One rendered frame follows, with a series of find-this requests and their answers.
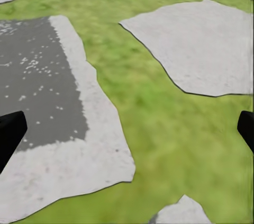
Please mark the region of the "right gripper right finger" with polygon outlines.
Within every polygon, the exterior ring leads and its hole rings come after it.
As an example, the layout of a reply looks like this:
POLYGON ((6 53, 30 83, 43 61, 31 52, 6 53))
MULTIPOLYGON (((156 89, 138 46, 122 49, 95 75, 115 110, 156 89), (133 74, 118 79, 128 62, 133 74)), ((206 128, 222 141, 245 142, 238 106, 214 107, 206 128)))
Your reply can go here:
POLYGON ((237 129, 254 153, 254 112, 241 111, 237 129))

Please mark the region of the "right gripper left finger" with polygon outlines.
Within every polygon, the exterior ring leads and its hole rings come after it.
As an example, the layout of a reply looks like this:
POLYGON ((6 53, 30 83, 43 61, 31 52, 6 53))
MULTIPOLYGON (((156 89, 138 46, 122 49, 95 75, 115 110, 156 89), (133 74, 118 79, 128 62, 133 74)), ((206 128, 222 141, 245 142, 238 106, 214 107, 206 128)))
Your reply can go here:
POLYGON ((0 117, 0 174, 24 137, 27 129, 23 111, 12 112, 0 117))

